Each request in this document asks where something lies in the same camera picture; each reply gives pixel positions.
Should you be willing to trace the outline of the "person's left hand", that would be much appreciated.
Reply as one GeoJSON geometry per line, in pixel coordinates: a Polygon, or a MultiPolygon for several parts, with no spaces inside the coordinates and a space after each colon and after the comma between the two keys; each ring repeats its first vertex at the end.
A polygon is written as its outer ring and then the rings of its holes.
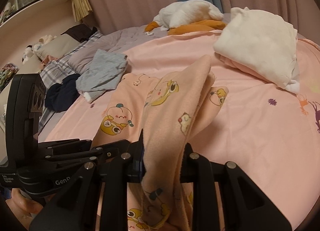
{"type": "Polygon", "coordinates": [[[37,215],[43,209],[43,205],[24,197],[18,188],[12,189],[11,198],[7,199],[6,203],[18,221],[27,229],[33,220],[33,214],[37,215]]]}

